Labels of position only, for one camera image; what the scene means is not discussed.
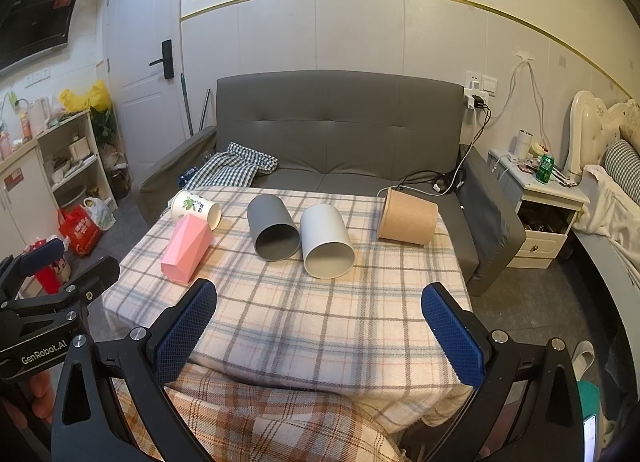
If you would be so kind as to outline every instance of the floor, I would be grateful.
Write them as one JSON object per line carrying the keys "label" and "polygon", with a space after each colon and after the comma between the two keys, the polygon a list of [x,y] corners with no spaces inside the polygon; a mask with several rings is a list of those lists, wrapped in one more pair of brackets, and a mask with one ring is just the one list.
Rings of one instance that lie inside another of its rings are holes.
{"label": "floor", "polygon": [[[104,255],[121,261],[148,230],[131,194],[118,203],[114,215],[116,224],[100,238],[89,257],[70,258],[74,272]],[[555,260],[546,270],[508,268],[481,297],[472,298],[472,307],[487,329],[503,329],[516,341],[545,344],[558,336],[572,353],[578,342],[589,339],[596,362],[584,379],[600,387],[605,415],[615,419],[623,396],[605,364],[616,332],[616,314],[585,254],[576,250],[570,259]],[[100,299],[92,302],[89,310],[94,339],[104,341],[127,333],[110,329]],[[55,379],[61,368],[56,367]]]}

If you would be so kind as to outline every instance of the bed frame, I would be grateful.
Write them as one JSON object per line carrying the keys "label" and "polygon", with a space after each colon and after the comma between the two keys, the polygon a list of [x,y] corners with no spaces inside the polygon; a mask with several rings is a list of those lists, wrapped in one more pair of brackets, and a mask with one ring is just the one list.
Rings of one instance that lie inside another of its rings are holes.
{"label": "bed frame", "polygon": [[[613,143],[620,140],[620,124],[632,110],[640,110],[633,99],[619,102],[609,109],[591,92],[578,92],[571,107],[571,135],[565,174],[580,183],[580,190],[595,202],[598,185],[590,175],[582,179],[587,164],[602,164]],[[628,275],[626,267],[604,236],[573,231],[607,285],[625,327],[636,371],[636,388],[640,395],[640,287]]]}

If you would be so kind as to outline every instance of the green plant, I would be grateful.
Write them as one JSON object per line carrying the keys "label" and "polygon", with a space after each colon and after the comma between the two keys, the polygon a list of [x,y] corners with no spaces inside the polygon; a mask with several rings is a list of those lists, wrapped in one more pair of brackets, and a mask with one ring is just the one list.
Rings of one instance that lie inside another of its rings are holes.
{"label": "green plant", "polygon": [[95,143],[98,147],[113,144],[116,135],[116,118],[112,109],[98,111],[92,106],[91,125],[94,128]]}

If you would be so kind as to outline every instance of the bed headboard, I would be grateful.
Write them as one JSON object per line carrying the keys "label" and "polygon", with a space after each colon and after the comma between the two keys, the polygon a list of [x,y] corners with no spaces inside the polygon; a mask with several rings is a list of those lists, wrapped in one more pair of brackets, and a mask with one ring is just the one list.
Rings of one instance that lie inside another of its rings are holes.
{"label": "bed headboard", "polygon": [[578,92],[571,106],[569,156],[565,173],[582,177],[587,164],[601,164],[609,146],[620,140],[620,125],[629,111],[639,110],[633,99],[614,104],[609,109],[602,99],[587,91]]}

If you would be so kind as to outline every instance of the nightstand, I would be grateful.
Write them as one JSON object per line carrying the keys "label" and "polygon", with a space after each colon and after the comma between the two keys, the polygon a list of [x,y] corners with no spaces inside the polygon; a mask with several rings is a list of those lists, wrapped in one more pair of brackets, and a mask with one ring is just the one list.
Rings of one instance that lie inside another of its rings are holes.
{"label": "nightstand", "polygon": [[487,163],[513,210],[522,221],[527,239],[509,267],[546,268],[558,255],[587,196],[579,188],[562,187],[551,177],[548,184],[521,171],[514,155],[490,149]]}

